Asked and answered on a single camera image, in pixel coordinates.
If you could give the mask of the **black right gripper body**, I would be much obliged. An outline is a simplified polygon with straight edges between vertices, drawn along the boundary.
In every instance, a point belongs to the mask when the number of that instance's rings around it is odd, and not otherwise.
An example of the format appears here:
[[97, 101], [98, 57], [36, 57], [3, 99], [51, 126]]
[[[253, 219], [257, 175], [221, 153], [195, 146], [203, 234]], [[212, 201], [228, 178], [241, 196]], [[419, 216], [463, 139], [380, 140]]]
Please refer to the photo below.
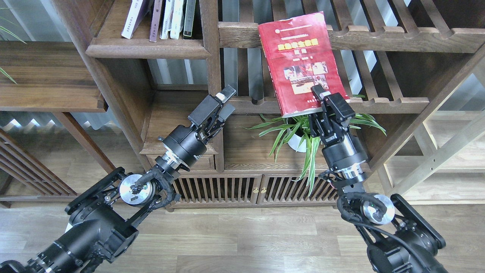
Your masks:
[[353, 109], [341, 94], [316, 93], [322, 111], [309, 115], [312, 137], [323, 143], [322, 153], [329, 170], [340, 179], [366, 179], [361, 165], [366, 162], [359, 139], [350, 133], [349, 122], [355, 116]]

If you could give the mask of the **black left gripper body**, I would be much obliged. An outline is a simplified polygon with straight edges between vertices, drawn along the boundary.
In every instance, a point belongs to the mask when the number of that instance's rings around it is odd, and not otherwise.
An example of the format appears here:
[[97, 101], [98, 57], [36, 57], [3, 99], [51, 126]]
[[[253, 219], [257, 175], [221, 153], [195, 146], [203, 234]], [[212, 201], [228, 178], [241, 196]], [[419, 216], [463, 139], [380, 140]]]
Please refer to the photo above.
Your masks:
[[218, 108], [222, 104], [216, 95], [208, 95], [189, 114], [191, 126], [178, 125], [166, 138], [165, 154], [156, 158], [156, 168], [168, 172], [189, 169], [207, 151], [207, 143], [222, 129], [218, 123]]

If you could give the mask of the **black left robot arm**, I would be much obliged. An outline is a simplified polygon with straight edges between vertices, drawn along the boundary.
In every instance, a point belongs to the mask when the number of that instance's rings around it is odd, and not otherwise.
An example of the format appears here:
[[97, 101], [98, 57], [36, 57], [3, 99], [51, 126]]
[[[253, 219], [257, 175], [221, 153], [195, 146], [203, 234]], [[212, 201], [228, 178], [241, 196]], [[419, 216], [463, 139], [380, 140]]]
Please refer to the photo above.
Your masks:
[[235, 93], [228, 85], [208, 95], [189, 114], [189, 127], [177, 126], [161, 138], [166, 152], [147, 173], [126, 174], [122, 167], [109, 173], [66, 206], [70, 228], [61, 237], [27, 265], [2, 262], [1, 272], [92, 273], [103, 261], [114, 262], [138, 236], [137, 226], [149, 213], [180, 199], [174, 180], [207, 151], [207, 143], [235, 111], [228, 102]]

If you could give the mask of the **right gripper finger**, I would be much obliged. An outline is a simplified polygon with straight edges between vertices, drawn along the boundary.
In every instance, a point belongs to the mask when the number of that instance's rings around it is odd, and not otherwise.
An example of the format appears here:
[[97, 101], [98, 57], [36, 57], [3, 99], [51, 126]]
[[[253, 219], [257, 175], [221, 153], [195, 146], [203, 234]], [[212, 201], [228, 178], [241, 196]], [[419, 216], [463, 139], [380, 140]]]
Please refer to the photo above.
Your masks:
[[326, 96], [331, 95], [331, 92], [325, 90], [322, 85], [314, 85], [311, 88], [311, 91], [314, 94], [315, 98], [319, 101], [324, 101]]

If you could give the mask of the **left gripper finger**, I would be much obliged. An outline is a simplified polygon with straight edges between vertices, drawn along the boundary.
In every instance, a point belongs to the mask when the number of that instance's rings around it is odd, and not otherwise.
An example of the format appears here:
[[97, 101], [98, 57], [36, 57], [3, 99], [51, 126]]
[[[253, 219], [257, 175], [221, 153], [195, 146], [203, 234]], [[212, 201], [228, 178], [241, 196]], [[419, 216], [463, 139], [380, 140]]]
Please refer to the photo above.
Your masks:
[[216, 98], [221, 103], [225, 104], [236, 93], [237, 93], [237, 90], [235, 88], [233, 88], [231, 85], [227, 85], [225, 88], [223, 88], [220, 92], [216, 94]]
[[235, 111], [232, 104], [220, 104], [218, 108], [218, 123], [224, 123], [229, 116]]

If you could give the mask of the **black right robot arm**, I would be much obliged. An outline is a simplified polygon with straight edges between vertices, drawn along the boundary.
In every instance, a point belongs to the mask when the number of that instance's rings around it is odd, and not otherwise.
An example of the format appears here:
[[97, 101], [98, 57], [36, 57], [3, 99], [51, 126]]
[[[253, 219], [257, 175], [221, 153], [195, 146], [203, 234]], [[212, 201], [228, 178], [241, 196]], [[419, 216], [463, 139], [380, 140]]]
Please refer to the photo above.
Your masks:
[[367, 193], [361, 165], [367, 154], [350, 133], [355, 112], [341, 94], [321, 85], [312, 87], [321, 110], [309, 116], [311, 136], [324, 145], [329, 169], [319, 175], [338, 191], [341, 217], [355, 226], [367, 245], [367, 256], [378, 273], [445, 273], [435, 256], [446, 242], [400, 194]]

